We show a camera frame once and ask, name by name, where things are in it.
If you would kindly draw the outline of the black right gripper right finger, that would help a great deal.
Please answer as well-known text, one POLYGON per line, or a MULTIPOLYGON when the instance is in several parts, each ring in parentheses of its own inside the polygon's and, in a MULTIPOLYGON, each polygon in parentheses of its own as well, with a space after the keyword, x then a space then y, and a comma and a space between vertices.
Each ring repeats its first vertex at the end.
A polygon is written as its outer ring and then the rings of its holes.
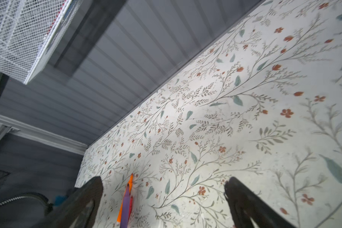
POLYGON ((224 189, 224 196, 237 228, 253 228, 252 222, 260 228, 293 227, 237 178, 231 177, 224 189))

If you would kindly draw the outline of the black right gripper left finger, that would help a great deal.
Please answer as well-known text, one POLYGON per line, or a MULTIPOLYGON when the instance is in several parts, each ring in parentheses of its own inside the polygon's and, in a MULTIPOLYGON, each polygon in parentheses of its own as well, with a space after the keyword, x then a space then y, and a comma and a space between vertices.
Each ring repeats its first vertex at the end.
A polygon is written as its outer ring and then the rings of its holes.
POLYGON ((91 228, 103 195, 101 177, 90 179, 34 228, 91 228))

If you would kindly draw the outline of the purple marker pen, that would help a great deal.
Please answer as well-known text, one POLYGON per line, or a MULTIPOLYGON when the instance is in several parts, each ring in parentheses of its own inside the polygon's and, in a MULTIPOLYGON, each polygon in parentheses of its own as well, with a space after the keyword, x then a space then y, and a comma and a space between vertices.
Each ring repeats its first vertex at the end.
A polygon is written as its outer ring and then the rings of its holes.
POLYGON ((122 202, 122 210, 121 210, 122 214, 121 214, 120 228, 128 227, 130 211, 132 207, 132 199, 133 198, 131 196, 130 185, 127 184, 126 191, 123 197, 123 202, 122 202))

